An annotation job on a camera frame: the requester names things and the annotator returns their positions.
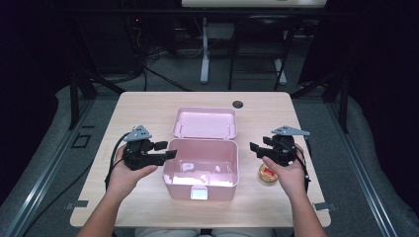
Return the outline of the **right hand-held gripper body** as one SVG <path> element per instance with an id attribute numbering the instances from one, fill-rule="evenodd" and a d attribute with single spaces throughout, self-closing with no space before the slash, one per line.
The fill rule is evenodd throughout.
<path id="1" fill-rule="evenodd" d="M 273 136 L 271 138 L 274 140 L 275 145 L 268 145 L 268 148 L 265 150 L 265 156 L 283 167 L 289 166 L 297 159 L 296 146 L 293 137 L 295 135 L 307 136 L 309 135 L 309 132 L 283 125 L 273 129 L 272 133 Z"/>

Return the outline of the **person's light trousers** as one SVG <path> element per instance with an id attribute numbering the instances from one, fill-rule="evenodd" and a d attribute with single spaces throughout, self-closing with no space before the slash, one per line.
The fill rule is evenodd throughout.
<path id="1" fill-rule="evenodd" d="M 198 228 L 136 228 L 135 237 L 273 237 L 272 228 L 214 228 L 209 233 Z"/>

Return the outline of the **dark computer tower red light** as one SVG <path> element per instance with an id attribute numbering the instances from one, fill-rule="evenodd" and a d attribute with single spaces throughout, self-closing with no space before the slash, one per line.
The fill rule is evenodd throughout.
<path id="1" fill-rule="evenodd" d="M 121 17 L 80 17 L 79 24 L 100 74 L 133 74 L 142 70 Z"/>

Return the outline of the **person's left hand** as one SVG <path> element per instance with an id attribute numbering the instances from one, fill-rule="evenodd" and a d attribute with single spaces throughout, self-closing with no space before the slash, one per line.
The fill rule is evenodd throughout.
<path id="1" fill-rule="evenodd" d="M 125 148 L 126 147 L 123 145 L 117 151 L 116 163 L 112 168 L 111 177 L 106 190 L 108 196 L 117 199 L 126 198 L 136 187 L 139 180 L 157 170 L 155 165 L 149 165 L 135 171 L 128 168 L 123 159 Z"/>

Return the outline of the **white desk top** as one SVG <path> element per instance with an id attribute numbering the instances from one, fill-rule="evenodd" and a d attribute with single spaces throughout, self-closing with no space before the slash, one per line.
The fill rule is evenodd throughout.
<path id="1" fill-rule="evenodd" d="M 323 8 L 327 0 L 182 0 L 190 8 Z"/>

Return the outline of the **aluminium floor rail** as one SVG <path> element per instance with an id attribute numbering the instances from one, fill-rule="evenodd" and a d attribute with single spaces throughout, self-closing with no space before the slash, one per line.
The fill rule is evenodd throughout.
<path id="1" fill-rule="evenodd" d="M 370 179 L 350 134 L 344 131 L 338 120 L 338 111 L 336 106 L 334 104 L 326 103 L 325 107 L 349 153 L 350 166 L 358 180 L 382 237 L 399 237 Z"/>
<path id="2" fill-rule="evenodd" d="M 85 101 L 79 119 L 72 129 L 70 105 L 60 102 L 51 126 L 42 138 L 29 162 L 5 202 L 0 205 L 0 237 L 22 237 L 28 230 L 40 204 L 51 187 L 70 143 L 77 137 L 81 123 L 90 114 L 95 101 Z"/>

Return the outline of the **white desk leg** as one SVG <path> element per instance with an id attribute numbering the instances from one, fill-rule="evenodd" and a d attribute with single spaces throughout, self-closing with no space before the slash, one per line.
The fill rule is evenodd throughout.
<path id="1" fill-rule="evenodd" d="M 201 83 L 207 84 L 209 82 L 210 71 L 210 54 L 209 54 L 209 39 L 208 39 L 208 22 L 203 18 L 203 60 L 201 69 Z"/>
<path id="2" fill-rule="evenodd" d="M 275 63 L 275 67 L 276 67 L 276 70 L 277 70 L 277 75 L 279 77 L 279 83 L 282 86 L 286 86 L 288 81 L 287 81 L 286 75 L 284 73 L 282 62 L 279 59 L 275 59 L 274 63 Z"/>

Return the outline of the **black chair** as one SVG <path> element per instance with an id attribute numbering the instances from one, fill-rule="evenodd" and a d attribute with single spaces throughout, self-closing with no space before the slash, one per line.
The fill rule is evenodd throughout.
<path id="1" fill-rule="evenodd" d="M 274 90 L 277 90 L 281 84 L 274 60 L 279 59 L 285 70 L 293 37 L 300 25 L 298 17 L 285 15 L 254 15 L 237 22 L 228 50 L 228 89 L 232 89 L 235 74 L 274 73 Z"/>

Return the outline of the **person's right hand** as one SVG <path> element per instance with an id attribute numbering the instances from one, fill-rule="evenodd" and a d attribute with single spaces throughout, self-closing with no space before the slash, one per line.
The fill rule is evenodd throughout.
<path id="1" fill-rule="evenodd" d="M 279 183 L 289 198 L 306 196 L 305 174 L 298 161 L 283 167 L 268 157 L 262 158 L 264 164 L 279 177 Z"/>

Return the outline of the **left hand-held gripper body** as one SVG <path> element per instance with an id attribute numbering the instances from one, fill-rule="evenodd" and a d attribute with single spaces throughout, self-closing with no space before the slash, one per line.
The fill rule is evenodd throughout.
<path id="1" fill-rule="evenodd" d="M 123 159 L 125 165 L 131 170 L 138 170 L 148 165 L 162 166 L 164 164 L 164 153 L 149 154 L 149 151 L 154 150 L 155 143 L 150 140 L 151 137 L 152 135 L 142 125 L 139 125 L 124 137 L 126 148 Z"/>

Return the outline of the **grey tape strip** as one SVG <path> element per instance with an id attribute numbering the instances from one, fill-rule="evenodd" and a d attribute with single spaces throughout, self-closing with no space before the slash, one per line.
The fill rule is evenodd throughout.
<path id="1" fill-rule="evenodd" d="M 329 202 L 317 202 L 313 205 L 315 210 L 325 210 L 325 211 L 334 211 L 337 209 L 337 206 L 334 203 Z"/>
<path id="2" fill-rule="evenodd" d="M 88 200 L 76 200 L 76 201 L 68 202 L 64 208 L 67 210 L 72 210 L 76 207 L 86 207 L 87 205 L 88 205 Z"/>

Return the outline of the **pink storage box with handle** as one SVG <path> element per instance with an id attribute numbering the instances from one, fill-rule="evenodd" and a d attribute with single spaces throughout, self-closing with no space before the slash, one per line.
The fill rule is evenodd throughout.
<path id="1" fill-rule="evenodd" d="M 181 108 L 164 165 L 171 198 L 230 201 L 239 181 L 236 115 L 232 109 Z"/>

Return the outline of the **black metal frame stand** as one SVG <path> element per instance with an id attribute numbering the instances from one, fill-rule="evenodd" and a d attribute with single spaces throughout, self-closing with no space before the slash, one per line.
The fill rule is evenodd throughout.
<path id="1" fill-rule="evenodd" d="M 79 92 L 81 92 L 87 100 L 95 100 L 98 96 L 98 93 L 93 86 L 94 82 L 105 86 L 118 95 L 125 91 L 102 76 L 89 70 L 79 70 L 74 72 L 69 84 L 71 109 L 71 122 L 69 129 L 73 129 L 80 118 Z"/>
<path id="2" fill-rule="evenodd" d="M 338 123 L 343 131 L 347 133 L 349 78 L 343 72 L 332 72 L 317 81 L 311 82 L 302 89 L 292 93 L 291 97 L 293 99 L 300 98 L 320 86 L 325 87 L 321 96 L 324 103 L 333 103 L 336 98 L 339 98 Z"/>

